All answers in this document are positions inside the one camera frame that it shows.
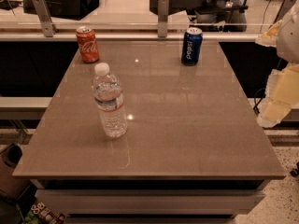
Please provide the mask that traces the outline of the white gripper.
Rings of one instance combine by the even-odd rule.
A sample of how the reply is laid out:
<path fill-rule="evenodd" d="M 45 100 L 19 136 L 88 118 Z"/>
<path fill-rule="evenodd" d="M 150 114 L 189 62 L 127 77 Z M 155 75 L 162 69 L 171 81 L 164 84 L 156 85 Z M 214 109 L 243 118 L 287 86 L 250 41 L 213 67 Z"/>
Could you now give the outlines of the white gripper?
<path fill-rule="evenodd" d="M 290 62 L 281 71 L 271 71 L 265 98 L 259 108 L 258 124 L 264 128 L 272 128 L 299 104 L 299 1 L 296 1 L 282 20 L 259 35 L 255 43 L 264 47 L 277 46 L 278 57 Z"/>

